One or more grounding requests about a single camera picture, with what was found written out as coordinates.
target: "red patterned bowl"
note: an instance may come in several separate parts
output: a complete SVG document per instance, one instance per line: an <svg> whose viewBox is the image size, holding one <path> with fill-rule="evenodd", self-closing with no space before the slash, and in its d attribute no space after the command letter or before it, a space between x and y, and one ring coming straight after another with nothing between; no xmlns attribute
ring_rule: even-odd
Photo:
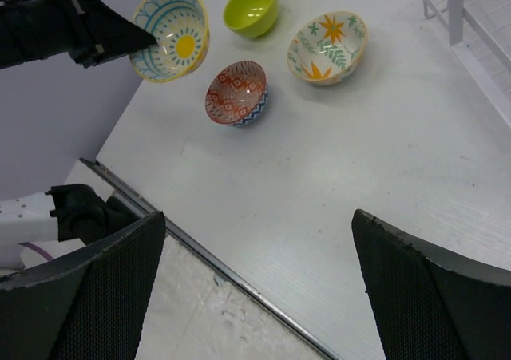
<svg viewBox="0 0 511 360"><path fill-rule="evenodd" d="M263 68L241 61L223 69L209 86L206 113L222 125L243 126L264 110L268 86Z"/></svg>

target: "white bowl with orange flower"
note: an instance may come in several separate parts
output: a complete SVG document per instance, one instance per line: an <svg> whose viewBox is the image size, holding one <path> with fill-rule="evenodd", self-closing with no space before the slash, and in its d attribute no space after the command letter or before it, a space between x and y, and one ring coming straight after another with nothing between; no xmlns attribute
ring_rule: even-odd
<svg viewBox="0 0 511 360"><path fill-rule="evenodd" d="M366 44L366 23L355 13L333 11L300 29L289 45L287 66L303 81L333 85L355 71Z"/></svg>

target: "tabletop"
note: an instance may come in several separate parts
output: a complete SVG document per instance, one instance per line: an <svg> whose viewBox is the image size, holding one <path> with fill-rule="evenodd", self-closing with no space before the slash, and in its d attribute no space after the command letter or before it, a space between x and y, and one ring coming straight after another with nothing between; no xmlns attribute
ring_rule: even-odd
<svg viewBox="0 0 511 360"><path fill-rule="evenodd" d="M340 358L384 358L351 235L364 208L413 235L511 269L511 135L422 0L279 0L257 40L204 0L203 65L143 82L98 160ZM310 19L349 10L369 43L346 81L317 87L287 69ZM258 62L267 110L242 129L211 122L210 82Z"/></svg>

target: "green bowl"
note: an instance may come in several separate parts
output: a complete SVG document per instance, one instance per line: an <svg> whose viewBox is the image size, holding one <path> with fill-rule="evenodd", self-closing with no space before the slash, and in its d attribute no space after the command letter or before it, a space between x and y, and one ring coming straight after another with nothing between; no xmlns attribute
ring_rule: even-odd
<svg viewBox="0 0 511 360"><path fill-rule="evenodd" d="M277 0L229 0L224 23L236 34L254 38L269 31L278 14Z"/></svg>

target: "white dish rack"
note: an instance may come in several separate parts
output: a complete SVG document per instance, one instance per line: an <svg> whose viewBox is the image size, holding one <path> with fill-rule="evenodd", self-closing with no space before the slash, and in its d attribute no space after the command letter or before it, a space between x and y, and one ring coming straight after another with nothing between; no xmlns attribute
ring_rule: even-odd
<svg viewBox="0 0 511 360"><path fill-rule="evenodd" d="M511 127L511 0L423 0L449 44Z"/></svg>

